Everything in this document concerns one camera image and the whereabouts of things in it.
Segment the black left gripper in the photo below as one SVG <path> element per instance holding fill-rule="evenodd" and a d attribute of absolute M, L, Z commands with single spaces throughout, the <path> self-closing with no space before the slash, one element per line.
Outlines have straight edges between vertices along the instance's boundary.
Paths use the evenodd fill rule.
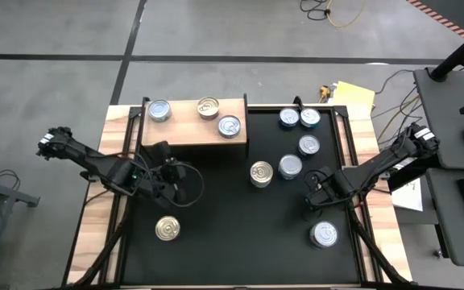
<path fill-rule="evenodd" d="M 149 147 L 150 161 L 161 161 L 161 155 L 163 160 L 170 160 L 172 158 L 172 150 L 167 141 L 161 143 L 161 152 L 158 143 Z M 150 173 L 152 187 L 157 191 L 160 191 L 162 183 L 174 185 L 187 176 L 185 164 L 173 160 L 151 169 Z"/>

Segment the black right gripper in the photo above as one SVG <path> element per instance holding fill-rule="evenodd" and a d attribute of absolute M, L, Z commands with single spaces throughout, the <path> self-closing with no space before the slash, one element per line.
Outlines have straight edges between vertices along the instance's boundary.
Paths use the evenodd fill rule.
<path fill-rule="evenodd" d="M 304 175 L 304 183 L 310 192 L 316 191 L 306 196 L 306 202 L 311 208 L 318 208 L 327 201 L 351 198 L 351 187 L 343 170 L 321 168 L 315 172 L 307 172 Z"/>

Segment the Bumble Bee light tuna can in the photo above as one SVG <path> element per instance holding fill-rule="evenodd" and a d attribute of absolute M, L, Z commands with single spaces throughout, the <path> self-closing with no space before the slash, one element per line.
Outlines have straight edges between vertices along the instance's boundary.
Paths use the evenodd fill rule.
<path fill-rule="evenodd" d="M 300 158 L 293 154 L 287 154 L 281 157 L 278 165 L 278 171 L 285 180 L 296 178 L 303 168 Z"/>
<path fill-rule="evenodd" d="M 171 106 L 165 100 L 153 101 L 148 106 L 147 113 L 153 122 L 166 122 L 172 116 Z"/>

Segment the pink salmon can blue label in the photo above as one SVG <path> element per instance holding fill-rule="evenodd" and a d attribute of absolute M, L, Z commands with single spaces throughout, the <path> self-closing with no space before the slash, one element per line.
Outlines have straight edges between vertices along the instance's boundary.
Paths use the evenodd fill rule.
<path fill-rule="evenodd" d="M 273 168 L 266 161 L 257 161 L 251 165 L 251 183 L 257 188 L 266 188 L 273 177 Z"/>
<path fill-rule="evenodd" d="M 197 111 L 204 120 L 213 120 L 219 115 L 219 101 L 214 97 L 203 97 L 197 103 Z"/>

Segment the dark blue seafood can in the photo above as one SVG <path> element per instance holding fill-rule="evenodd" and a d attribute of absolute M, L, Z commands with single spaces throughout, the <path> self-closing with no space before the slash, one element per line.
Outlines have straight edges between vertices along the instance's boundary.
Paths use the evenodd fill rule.
<path fill-rule="evenodd" d="M 218 122 L 218 133 L 228 139 L 233 139 L 239 135 L 241 131 L 240 120 L 233 115 L 225 115 Z"/>

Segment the teal rimmed seafood can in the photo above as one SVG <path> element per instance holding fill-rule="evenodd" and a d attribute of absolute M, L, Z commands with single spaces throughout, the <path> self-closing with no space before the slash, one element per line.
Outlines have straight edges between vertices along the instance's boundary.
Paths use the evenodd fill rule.
<path fill-rule="evenodd" d="M 304 108 L 300 112 L 300 123 L 308 128 L 315 127 L 321 120 L 320 113 L 313 108 Z"/>

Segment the gold lidded seafood can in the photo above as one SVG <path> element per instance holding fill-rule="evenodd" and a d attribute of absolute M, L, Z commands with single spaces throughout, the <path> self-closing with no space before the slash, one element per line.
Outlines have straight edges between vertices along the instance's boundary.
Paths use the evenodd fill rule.
<path fill-rule="evenodd" d="M 180 223 L 173 216 L 164 216 L 155 225 L 155 234 L 162 241 L 172 241 L 179 233 Z"/>

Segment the white paper sheet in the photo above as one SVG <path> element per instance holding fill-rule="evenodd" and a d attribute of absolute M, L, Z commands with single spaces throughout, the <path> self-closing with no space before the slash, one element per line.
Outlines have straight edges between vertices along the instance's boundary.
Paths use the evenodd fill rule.
<path fill-rule="evenodd" d="M 419 178 L 410 181 L 391 193 L 392 204 L 403 209 L 423 211 L 421 181 Z"/>

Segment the black diagonal rig beam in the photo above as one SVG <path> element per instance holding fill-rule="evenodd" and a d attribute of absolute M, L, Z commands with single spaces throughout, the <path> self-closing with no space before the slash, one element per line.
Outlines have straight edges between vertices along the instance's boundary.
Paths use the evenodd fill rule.
<path fill-rule="evenodd" d="M 424 159 L 415 159 L 391 175 L 387 181 L 388 188 L 391 192 L 400 189 L 411 181 L 420 179 L 431 168 L 442 168 L 436 155 Z"/>

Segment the yellow paper sheet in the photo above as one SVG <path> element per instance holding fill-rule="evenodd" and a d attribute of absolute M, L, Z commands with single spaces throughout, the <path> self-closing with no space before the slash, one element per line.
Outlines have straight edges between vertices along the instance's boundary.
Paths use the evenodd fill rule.
<path fill-rule="evenodd" d="M 339 106 L 366 106 L 372 110 L 375 100 L 375 92 L 357 85 L 339 81 L 332 94 L 332 103 Z"/>

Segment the grey desk top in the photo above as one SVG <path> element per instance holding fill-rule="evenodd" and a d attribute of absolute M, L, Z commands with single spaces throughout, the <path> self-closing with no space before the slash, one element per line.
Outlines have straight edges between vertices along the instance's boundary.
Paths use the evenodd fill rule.
<path fill-rule="evenodd" d="M 464 200 L 458 182 L 464 170 L 430 168 L 425 173 L 437 212 L 437 219 L 452 262 L 464 266 Z"/>
<path fill-rule="evenodd" d="M 413 72 L 429 129 L 440 140 L 437 156 L 443 168 L 464 169 L 464 71 L 450 72 L 442 82 L 426 69 Z"/>

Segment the black rig pole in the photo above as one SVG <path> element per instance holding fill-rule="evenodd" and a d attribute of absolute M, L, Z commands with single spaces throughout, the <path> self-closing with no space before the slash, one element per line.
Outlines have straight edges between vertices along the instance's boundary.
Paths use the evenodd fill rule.
<path fill-rule="evenodd" d="M 434 81 L 444 81 L 446 76 L 456 66 L 464 61 L 464 44 L 443 60 L 434 70 L 429 72 L 429 76 Z"/>

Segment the striped hazard tape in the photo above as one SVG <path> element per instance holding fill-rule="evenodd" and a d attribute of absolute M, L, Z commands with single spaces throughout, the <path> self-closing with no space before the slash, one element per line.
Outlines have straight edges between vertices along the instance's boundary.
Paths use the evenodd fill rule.
<path fill-rule="evenodd" d="M 440 23 L 442 26 L 448 28 L 455 34 L 461 36 L 464 39 L 464 29 L 459 25 L 456 25 L 452 21 L 448 20 L 443 15 L 437 13 L 435 10 L 431 9 L 429 6 L 425 5 L 420 0 L 405 0 L 410 5 L 414 6 L 420 10 L 425 15 L 428 15 L 431 19 L 434 19 L 436 22 Z"/>

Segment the wooden shelf black frame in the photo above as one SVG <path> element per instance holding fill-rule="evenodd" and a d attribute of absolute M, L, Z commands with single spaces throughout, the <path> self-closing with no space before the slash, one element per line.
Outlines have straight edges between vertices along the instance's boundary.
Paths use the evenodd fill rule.
<path fill-rule="evenodd" d="M 139 141 L 144 147 L 167 141 L 175 151 L 189 149 L 209 149 L 214 154 L 230 153 L 248 156 L 249 137 L 247 129 L 247 98 L 216 98 L 219 101 L 219 115 L 213 120 L 204 120 L 197 111 L 200 100 L 167 101 L 172 116 L 166 122 L 153 122 L 147 113 L 153 102 L 143 99 L 144 117 L 140 123 Z M 225 115 L 233 115 L 241 122 L 241 131 L 233 139 L 218 133 L 218 122 Z"/>

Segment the black table frame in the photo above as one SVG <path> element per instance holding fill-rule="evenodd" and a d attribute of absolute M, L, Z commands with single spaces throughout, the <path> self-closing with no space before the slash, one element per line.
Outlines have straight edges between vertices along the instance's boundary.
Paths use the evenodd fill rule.
<path fill-rule="evenodd" d="M 365 162 L 379 152 L 375 141 L 375 131 L 371 121 L 371 107 L 361 103 L 340 106 L 312 104 L 314 109 L 333 109 L 338 124 L 340 148 L 344 164 Z M 99 144 L 105 153 L 121 147 L 130 148 L 136 143 L 139 125 L 137 123 L 138 105 L 109 106 Z M 68 259 L 63 285 L 78 281 L 106 240 L 114 232 L 117 223 L 127 207 L 126 197 L 116 197 L 111 193 L 100 194 L 103 190 L 98 182 L 89 185 L 87 204 L 83 207 L 80 225 Z M 372 228 L 372 237 L 389 263 L 407 280 L 412 279 L 408 258 L 401 238 L 392 198 L 386 192 L 388 185 L 380 181 L 376 190 L 367 195 L 365 209 L 356 209 L 360 221 Z"/>

